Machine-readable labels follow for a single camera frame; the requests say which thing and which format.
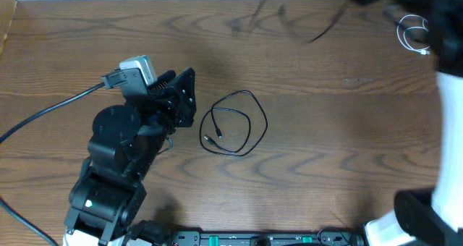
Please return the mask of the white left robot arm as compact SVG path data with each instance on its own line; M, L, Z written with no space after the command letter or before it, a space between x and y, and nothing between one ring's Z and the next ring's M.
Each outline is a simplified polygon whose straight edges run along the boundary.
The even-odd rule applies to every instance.
M191 127L196 112L195 71L169 70L147 85L139 69L103 76L119 88L124 104L107 107L93 120L89 156L69 194L64 245L124 245L142 205L143 180L169 135Z

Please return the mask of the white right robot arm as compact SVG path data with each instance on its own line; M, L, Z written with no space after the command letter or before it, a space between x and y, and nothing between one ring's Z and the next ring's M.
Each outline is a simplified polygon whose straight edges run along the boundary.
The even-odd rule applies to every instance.
M373 157L391 200L350 245L462 243L462 0L351 0L372 6L396 52L385 112L396 137Z

